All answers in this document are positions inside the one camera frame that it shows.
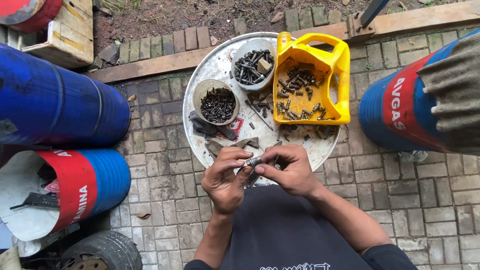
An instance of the pile of bolts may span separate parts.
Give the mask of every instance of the pile of bolts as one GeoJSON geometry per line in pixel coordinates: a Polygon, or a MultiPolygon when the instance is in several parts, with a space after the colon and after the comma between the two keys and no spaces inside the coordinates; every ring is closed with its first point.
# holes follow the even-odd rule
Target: pile of bolts
{"type": "Polygon", "coordinates": [[[272,72],[274,62],[267,49],[248,52],[235,63],[235,79],[248,86],[260,83],[272,72]]]}
{"type": "MultiPolygon", "coordinates": [[[[276,96],[278,98],[289,98],[290,95],[287,92],[299,96],[303,96],[303,91],[300,91],[302,87],[308,93],[308,100],[312,99],[313,90],[311,86],[320,86],[325,82],[325,78],[321,78],[320,80],[316,80],[315,77],[310,73],[308,70],[298,70],[298,68],[294,68],[290,70],[288,73],[288,80],[283,81],[282,79],[278,79],[278,83],[282,85],[281,91],[278,91],[276,96]]],[[[290,99],[287,100],[285,104],[283,101],[276,102],[276,111],[277,114],[285,113],[283,118],[289,121],[297,121],[297,120],[309,120],[310,117],[316,111],[321,112],[322,114],[317,118],[318,121],[321,120],[335,120],[335,117],[325,118],[326,114],[325,108],[320,107],[320,103],[315,105],[312,108],[312,111],[307,109],[302,109],[301,114],[297,114],[296,112],[290,110],[290,99]]]]}
{"type": "Polygon", "coordinates": [[[202,115],[212,123],[224,123],[229,120],[235,110],[235,97],[226,88],[212,88],[201,99],[202,115]]]}

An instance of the plastic bowl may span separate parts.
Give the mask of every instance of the plastic bowl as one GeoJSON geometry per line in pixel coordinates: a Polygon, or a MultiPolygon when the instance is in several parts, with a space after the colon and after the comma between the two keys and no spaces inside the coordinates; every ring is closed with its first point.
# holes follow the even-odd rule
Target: plastic bowl
{"type": "Polygon", "coordinates": [[[195,111],[200,116],[200,118],[202,118],[203,120],[205,120],[205,121],[207,121],[207,122],[209,122],[210,124],[213,124],[213,125],[230,124],[237,117],[237,115],[239,114],[239,111],[240,111],[240,101],[239,101],[238,97],[235,95],[235,93],[232,91],[232,89],[228,85],[226,85],[225,83],[220,82],[218,80],[208,79],[208,80],[201,81],[197,85],[197,87],[195,87],[195,89],[193,90],[192,99],[193,99],[193,106],[195,107],[195,111]],[[232,117],[230,119],[228,119],[227,121],[223,122],[223,123],[212,123],[212,122],[208,121],[204,117],[204,115],[202,114],[202,109],[201,109],[202,98],[204,98],[207,95],[207,92],[212,90],[212,88],[226,88],[230,92],[232,92],[233,96],[235,97],[235,109],[233,110],[232,117]]]}
{"type": "MultiPolygon", "coordinates": [[[[253,50],[261,50],[261,49],[269,50],[270,54],[275,58],[276,49],[273,46],[273,44],[270,43],[270,41],[266,39],[261,39],[261,38],[251,40],[243,44],[242,46],[240,46],[240,48],[235,53],[235,56],[233,57],[233,60],[232,60],[232,74],[235,74],[235,63],[240,59],[240,57],[243,57],[247,52],[250,52],[253,50]]],[[[274,73],[275,73],[275,70],[272,70],[270,74],[262,82],[252,86],[241,84],[240,82],[237,81],[235,77],[233,77],[233,80],[235,80],[235,82],[239,84],[241,89],[247,92],[257,93],[264,90],[272,83],[274,73]]]]}

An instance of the metal bracket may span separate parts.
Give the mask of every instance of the metal bracket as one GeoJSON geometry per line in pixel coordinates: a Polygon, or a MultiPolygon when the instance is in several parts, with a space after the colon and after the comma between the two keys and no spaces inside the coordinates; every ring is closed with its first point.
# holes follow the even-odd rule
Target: metal bracket
{"type": "Polygon", "coordinates": [[[370,39],[375,34],[375,22],[372,21],[365,28],[362,28],[360,17],[364,12],[357,12],[347,19],[348,39],[352,42],[359,42],[370,39]]]}

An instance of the black t-shirt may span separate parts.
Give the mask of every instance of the black t-shirt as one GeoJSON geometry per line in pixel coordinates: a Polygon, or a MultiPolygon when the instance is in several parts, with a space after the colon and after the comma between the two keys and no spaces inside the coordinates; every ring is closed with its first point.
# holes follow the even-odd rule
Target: black t-shirt
{"type": "MultiPolygon", "coordinates": [[[[395,245],[371,247],[360,256],[303,197],[278,185],[245,190],[233,215],[222,270],[414,270],[395,245]]],[[[184,270],[212,270],[201,260],[184,270]]]]}

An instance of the yellow plastic container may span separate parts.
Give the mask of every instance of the yellow plastic container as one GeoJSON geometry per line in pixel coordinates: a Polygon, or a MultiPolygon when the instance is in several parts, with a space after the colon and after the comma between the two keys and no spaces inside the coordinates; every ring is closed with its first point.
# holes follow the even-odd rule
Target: yellow plastic container
{"type": "Polygon", "coordinates": [[[273,84],[274,106],[277,101],[291,100],[290,110],[301,114],[302,109],[312,111],[312,108],[320,102],[321,107],[326,109],[324,118],[335,117],[335,120],[318,121],[317,118],[322,114],[317,111],[309,120],[290,121],[283,118],[283,113],[277,114],[274,110],[273,119],[276,123],[282,124],[327,124],[341,125],[350,122],[349,111],[349,80],[350,80],[350,50],[348,45],[342,40],[325,34],[306,34],[292,41],[289,32],[278,34],[277,52],[275,60],[275,76],[273,84]],[[334,46],[333,52],[327,52],[321,49],[307,46],[311,41],[320,41],[334,46]],[[299,62],[313,64],[315,70],[314,77],[319,80],[325,77],[323,85],[310,86],[313,90],[312,99],[308,100],[308,93],[303,96],[290,94],[289,98],[278,98],[277,92],[282,89],[278,79],[286,81],[287,72],[295,68],[299,62]],[[338,75],[338,102],[334,104],[330,99],[330,79],[334,74],[338,75]]]}

